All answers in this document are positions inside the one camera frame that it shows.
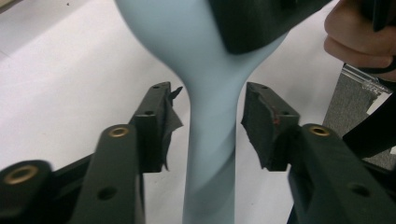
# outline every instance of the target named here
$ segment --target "brass insert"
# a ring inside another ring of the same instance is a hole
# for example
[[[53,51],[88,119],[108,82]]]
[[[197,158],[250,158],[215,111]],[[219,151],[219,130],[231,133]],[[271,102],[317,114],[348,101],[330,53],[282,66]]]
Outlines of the brass insert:
[[[312,126],[309,128],[309,132],[319,135],[319,136],[329,136],[330,132],[320,126]]]
[[[33,176],[35,176],[38,172],[38,168],[33,165],[24,165],[18,169],[11,171],[4,178],[4,182],[9,185],[16,185],[26,180],[29,180]]]
[[[111,130],[108,135],[110,135],[111,137],[123,137],[128,132],[129,130],[127,128],[115,128]]]

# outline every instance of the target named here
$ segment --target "human hand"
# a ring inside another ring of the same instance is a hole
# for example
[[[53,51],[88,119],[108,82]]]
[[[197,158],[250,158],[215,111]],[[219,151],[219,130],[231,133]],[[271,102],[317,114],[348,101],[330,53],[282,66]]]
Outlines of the human hand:
[[[325,50],[356,67],[386,68],[396,55],[396,27],[373,31],[372,22],[361,15],[361,0],[340,0],[325,21]],[[376,75],[396,81],[396,70]]]

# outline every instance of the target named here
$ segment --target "white surface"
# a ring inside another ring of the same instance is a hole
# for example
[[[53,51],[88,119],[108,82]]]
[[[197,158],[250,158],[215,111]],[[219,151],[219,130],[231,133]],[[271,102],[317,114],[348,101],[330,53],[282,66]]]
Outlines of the white surface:
[[[342,66],[322,49],[329,12],[325,7],[293,29],[249,79],[275,90],[302,124],[323,121]],[[162,81],[182,85],[134,39],[112,1],[18,3],[0,14],[0,169],[33,159],[59,169],[92,153],[100,132],[127,122],[148,87]],[[173,136],[170,172],[146,175],[148,224],[181,223],[190,120],[185,91],[175,109],[185,126]],[[286,223],[287,175],[260,169],[241,125],[236,139],[235,223]]]

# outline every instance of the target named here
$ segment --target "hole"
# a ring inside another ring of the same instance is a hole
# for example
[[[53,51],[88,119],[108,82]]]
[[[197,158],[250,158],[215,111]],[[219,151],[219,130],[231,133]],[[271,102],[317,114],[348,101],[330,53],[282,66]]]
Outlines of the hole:
[[[354,193],[359,194],[362,197],[370,197],[370,190],[368,190],[363,184],[349,183],[347,187]]]
[[[107,201],[112,199],[117,194],[117,190],[113,187],[107,187],[99,190],[97,196],[99,200]]]
[[[18,169],[11,171],[4,178],[4,182],[9,185],[16,185],[25,182],[35,176],[38,168],[33,165],[25,165]]]
[[[309,131],[311,133],[314,133],[319,136],[329,136],[330,135],[329,131],[327,131],[326,129],[319,127],[319,126],[312,126],[311,128],[309,128]]]
[[[128,132],[129,132],[129,130],[126,128],[115,128],[115,129],[111,130],[108,135],[110,135],[112,137],[122,137],[125,134],[127,134]]]

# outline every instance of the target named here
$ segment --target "black plastic bracket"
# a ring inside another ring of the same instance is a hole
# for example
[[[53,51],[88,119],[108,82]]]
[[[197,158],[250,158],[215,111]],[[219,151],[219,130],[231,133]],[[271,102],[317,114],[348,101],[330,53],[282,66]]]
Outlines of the black plastic bracket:
[[[300,115],[270,88],[248,82],[242,125],[259,155],[262,168],[285,171],[288,166],[283,136],[298,126]]]
[[[170,82],[154,85],[134,112],[130,124],[139,131],[143,173],[158,173],[164,165],[168,168],[166,155],[172,132],[183,125],[172,107],[180,91],[181,87],[171,92]]]

